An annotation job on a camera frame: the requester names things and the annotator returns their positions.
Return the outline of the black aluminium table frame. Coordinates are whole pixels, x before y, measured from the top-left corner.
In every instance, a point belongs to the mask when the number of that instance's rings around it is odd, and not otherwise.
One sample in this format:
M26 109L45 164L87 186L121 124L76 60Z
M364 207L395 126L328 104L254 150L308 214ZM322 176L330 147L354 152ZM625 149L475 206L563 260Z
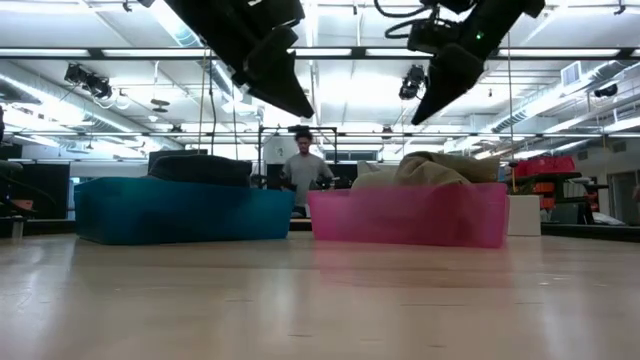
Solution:
M571 225L542 223L543 236L584 238L640 244L640 226ZM1 218L0 238L58 235L75 232L74 220L27 220Z

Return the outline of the blue bucket hat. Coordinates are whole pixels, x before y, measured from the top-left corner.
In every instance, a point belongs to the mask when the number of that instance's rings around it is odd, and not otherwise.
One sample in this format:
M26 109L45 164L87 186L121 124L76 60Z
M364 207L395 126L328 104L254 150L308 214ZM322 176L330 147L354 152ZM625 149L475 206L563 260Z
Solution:
M174 182L249 187L252 164L213 155L171 155L154 162L147 176Z

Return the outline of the pink plastic bin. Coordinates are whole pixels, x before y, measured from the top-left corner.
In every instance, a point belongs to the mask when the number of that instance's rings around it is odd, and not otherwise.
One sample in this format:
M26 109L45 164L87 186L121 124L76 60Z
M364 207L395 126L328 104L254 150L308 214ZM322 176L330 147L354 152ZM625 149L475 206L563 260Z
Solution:
M309 206L322 241L500 248L509 220L501 183L314 191Z

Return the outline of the person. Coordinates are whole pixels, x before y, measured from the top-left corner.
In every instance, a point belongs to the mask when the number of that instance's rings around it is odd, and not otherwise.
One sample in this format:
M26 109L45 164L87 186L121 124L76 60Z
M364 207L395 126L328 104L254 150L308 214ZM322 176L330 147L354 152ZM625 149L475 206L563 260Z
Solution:
M298 152L286 160L282 168L282 177L295 187L295 202L292 213L307 217L308 192L318 179L333 178L328 164L310 152L313 135L307 129L295 135Z

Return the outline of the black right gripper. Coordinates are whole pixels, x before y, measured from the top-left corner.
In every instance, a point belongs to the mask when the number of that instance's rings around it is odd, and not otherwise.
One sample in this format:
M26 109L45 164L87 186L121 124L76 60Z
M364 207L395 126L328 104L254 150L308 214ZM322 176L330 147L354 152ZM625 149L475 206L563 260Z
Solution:
M522 14L537 18L545 0L438 0L448 10L469 15L454 38L438 49L428 67L428 85L411 120L419 125L471 89L484 61L499 47Z

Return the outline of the blue plastic bin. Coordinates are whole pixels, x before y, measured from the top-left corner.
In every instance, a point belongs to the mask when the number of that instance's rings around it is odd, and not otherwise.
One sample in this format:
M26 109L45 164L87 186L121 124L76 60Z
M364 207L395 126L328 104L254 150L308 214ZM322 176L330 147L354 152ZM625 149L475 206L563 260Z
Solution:
M76 234L105 245L287 237L295 195L151 178L99 178L74 187Z

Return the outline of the beige bucket hat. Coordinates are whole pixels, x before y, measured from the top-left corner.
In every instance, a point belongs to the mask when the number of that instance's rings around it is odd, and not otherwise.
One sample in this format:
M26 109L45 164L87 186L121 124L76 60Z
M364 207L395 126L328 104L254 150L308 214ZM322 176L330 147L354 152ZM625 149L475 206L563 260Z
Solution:
M498 180L500 159L433 153L413 152L400 162L394 183L398 185L451 185L492 183Z
M357 177L352 184L353 189L387 187L394 184L397 164L380 164L359 161Z

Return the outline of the white cup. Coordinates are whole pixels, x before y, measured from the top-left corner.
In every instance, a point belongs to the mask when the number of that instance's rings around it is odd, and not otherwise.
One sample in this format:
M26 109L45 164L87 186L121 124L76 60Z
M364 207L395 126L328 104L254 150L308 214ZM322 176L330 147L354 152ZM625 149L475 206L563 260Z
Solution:
M539 197L536 195L509 195L508 236L539 237L541 218Z

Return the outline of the red storage bins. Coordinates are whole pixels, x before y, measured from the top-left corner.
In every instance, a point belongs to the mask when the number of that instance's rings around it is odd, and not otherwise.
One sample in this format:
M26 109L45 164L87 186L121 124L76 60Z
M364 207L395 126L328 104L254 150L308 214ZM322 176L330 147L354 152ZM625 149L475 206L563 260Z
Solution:
M540 174L572 173L574 171L575 164L571 156L544 156L520 161L513 173L517 177L527 177Z

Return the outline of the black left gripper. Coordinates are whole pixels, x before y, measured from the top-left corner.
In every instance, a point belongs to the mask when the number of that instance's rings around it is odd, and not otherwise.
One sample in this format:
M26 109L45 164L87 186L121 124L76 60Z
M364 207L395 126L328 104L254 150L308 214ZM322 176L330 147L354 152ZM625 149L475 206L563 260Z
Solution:
M165 0L259 99L297 117L314 109L295 74L300 0Z

